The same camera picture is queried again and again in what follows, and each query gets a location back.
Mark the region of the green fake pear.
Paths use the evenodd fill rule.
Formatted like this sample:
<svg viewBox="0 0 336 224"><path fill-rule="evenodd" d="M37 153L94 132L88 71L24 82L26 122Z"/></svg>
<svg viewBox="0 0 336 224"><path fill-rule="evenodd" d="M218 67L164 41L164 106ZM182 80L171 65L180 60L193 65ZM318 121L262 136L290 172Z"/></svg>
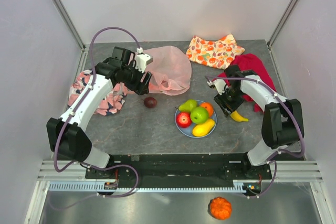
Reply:
<svg viewBox="0 0 336 224"><path fill-rule="evenodd" d="M186 102L184 102L183 104L181 104L179 106L179 111L181 112L188 112L191 113L191 111L197 107L197 101L193 100L193 99L189 99Z"/></svg>

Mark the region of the green fake apple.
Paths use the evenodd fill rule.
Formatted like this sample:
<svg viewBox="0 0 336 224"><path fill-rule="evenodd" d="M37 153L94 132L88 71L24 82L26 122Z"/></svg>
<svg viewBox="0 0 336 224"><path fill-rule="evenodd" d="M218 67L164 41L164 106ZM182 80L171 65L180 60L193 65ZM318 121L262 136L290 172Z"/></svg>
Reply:
<svg viewBox="0 0 336 224"><path fill-rule="evenodd" d="M191 118L191 121L195 124L203 124L209 118L209 114L208 114L208 111L204 107L197 106L191 111L190 118Z"/></svg>

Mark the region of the red fake apple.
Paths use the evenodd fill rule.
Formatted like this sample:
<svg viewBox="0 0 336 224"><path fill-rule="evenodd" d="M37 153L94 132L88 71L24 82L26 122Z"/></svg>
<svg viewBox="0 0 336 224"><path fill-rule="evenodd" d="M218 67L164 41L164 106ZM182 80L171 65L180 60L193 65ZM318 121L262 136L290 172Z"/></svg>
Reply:
<svg viewBox="0 0 336 224"><path fill-rule="evenodd" d="M176 123L178 127L187 128L192 125L192 120L189 112L180 112L176 116Z"/></svg>

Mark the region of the orange fake orange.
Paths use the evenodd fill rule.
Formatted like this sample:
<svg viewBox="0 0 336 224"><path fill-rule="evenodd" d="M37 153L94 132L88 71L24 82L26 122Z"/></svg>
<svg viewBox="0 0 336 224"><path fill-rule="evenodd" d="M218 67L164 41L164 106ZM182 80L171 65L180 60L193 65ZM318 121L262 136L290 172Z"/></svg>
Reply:
<svg viewBox="0 0 336 224"><path fill-rule="evenodd" d="M203 107L207 110L208 116L211 118L212 115L214 114L214 108L210 103L204 102L200 104L200 107Z"/></svg>

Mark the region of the yellow fake banana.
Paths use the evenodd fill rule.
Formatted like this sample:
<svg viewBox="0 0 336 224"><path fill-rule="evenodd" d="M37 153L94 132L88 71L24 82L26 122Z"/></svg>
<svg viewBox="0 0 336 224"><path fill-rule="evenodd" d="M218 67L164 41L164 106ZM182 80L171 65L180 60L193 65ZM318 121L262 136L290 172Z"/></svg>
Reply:
<svg viewBox="0 0 336 224"><path fill-rule="evenodd" d="M241 116L238 111L234 111L230 114L230 117L236 122L248 122L249 119Z"/></svg>

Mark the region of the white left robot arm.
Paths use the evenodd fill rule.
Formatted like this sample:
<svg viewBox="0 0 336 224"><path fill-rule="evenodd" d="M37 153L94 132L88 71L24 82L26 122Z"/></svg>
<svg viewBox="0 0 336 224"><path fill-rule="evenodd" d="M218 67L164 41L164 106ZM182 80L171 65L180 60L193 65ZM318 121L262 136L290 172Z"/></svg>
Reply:
<svg viewBox="0 0 336 224"><path fill-rule="evenodd" d="M62 155L71 161L95 167L103 178L114 175L112 157L93 147L85 131L100 102L117 84L125 85L138 95L149 92L152 74L146 71L146 67L152 61L152 57L141 48L132 52L115 47L111 57L93 67L92 76L76 101L60 118L50 118L47 122L54 162L58 155Z"/></svg>

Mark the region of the dark purple fake fruit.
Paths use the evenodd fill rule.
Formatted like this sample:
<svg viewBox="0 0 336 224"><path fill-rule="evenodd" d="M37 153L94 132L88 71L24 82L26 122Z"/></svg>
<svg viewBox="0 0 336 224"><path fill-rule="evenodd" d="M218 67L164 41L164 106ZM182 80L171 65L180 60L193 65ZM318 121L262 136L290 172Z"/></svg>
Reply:
<svg viewBox="0 0 336 224"><path fill-rule="evenodd" d="M157 100L153 97L146 97L144 100L143 100L143 103L144 105L147 107L147 108L154 108L157 106Z"/></svg>

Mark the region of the yellow fake mango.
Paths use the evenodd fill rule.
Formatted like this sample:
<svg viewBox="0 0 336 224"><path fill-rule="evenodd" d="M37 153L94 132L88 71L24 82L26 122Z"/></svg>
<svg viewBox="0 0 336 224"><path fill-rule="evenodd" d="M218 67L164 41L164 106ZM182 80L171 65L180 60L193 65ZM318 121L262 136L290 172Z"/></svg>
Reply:
<svg viewBox="0 0 336 224"><path fill-rule="evenodd" d="M215 124L216 123L213 119L208 119L205 123L195 126L192 130L192 134L195 137L203 137L213 129Z"/></svg>

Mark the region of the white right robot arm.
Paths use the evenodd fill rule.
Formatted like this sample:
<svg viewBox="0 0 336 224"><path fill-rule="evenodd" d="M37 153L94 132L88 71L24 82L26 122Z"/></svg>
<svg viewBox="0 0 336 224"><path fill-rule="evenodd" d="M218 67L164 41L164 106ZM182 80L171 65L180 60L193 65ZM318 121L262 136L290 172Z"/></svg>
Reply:
<svg viewBox="0 0 336 224"><path fill-rule="evenodd" d="M245 178L254 178L259 166L268 164L278 154L289 152L288 146L303 142L301 103L274 91L255 71L240 70L239 66L232 65L225 70L224 77L209 77L207 84L216 89L214 100L226 116L245 121L237 111L244 102L244 95L252 98L263 112L262 139L245 154L240 166Z"/></svg>

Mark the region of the pink translucent plastic bag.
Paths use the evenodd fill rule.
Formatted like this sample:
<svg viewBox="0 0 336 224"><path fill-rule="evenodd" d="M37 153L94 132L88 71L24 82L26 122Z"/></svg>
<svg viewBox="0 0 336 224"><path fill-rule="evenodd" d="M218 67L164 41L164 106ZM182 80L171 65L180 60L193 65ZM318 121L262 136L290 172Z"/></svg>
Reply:
<svg viewBox="0 0 336 224"><path fill-rule="evenodd" d="M152 73L149 92L170 96L185 93L191 84L192 66L186 54L174 46L144 51L153 61L146 67Z"/></svg>

